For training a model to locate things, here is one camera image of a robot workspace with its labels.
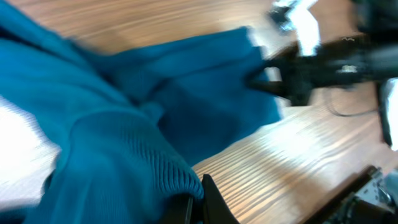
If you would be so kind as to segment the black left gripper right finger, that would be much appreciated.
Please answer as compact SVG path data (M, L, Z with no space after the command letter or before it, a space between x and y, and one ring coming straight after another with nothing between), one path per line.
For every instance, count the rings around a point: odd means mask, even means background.
M203 223L204 224L239 224L227 206L211 175L202 178L204 189Z

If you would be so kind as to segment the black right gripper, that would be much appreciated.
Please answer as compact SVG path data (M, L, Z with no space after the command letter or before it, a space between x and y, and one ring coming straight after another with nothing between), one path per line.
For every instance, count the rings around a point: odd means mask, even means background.
M265 82L267 68L276 67L281 81ZM298 56L293 45L263 60L248 74L247 86L306 106L312 90L330 86L383 81L397 77L397 33L352 35L325 42L312 57Z

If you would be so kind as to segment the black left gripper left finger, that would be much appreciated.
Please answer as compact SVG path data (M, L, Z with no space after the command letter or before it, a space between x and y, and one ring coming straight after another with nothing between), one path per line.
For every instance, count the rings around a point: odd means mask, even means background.
M169 200L160 224L190 224L193 197L187 194L176 195Z

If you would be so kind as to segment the blue t-shirt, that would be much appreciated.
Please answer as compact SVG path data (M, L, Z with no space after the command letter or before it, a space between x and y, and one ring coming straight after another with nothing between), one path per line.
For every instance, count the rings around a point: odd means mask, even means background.
M114 55L91 52L1 2L1 96L61 149L38 205L2 223L157 223L204 190L192 166L261 126L275 99L247 27Z

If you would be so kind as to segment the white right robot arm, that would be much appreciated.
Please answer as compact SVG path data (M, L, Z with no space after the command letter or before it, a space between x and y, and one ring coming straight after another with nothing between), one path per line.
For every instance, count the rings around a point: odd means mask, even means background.
M267 13L283 33L294 30L297 43L254 73L246 85L306 106L316 88L374 82L385 143L397 150L397 1L353 1L350 16L359 31L322 43L314 1L275 1Z

